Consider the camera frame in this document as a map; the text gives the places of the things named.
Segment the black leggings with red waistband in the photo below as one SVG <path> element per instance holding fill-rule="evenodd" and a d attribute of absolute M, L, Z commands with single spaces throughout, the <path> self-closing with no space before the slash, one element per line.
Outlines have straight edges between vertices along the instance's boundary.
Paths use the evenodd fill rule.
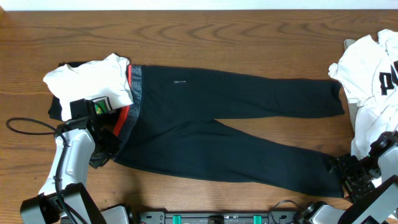
<path fill-rule="evenodd" d="M 114 129 L 114 161 L 134 169 L 218 182 L 257 182 L 320 197 L 343 196 L 335 158 L 257 138 L 224 119 L 343 114 L 340 85 L 200 68 L 132 65 L 133 103 Z"/>

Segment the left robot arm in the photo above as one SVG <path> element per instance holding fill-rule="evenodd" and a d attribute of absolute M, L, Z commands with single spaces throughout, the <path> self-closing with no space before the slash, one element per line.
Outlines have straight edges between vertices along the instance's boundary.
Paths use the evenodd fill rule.
<path fill-rule="evenodd" d="M 100 211 L 86 189 L 90 160 L 104 131 L 89 117 L 67 121 L 55 130 L 55 157 L 38 196 L 23 201 L 24 223 L 129 223 L 127 208 Z"/>

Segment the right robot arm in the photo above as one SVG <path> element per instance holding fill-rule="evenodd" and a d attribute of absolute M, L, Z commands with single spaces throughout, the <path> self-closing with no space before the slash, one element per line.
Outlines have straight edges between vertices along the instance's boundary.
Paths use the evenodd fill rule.
<path fill-rule="evenodd" d="M 397 131 L 382 133 L 366 157 L 341 156 L 336 166 L 352 206 L 311 203 L 294 223 L 386 223 L 397 217 Z"/>

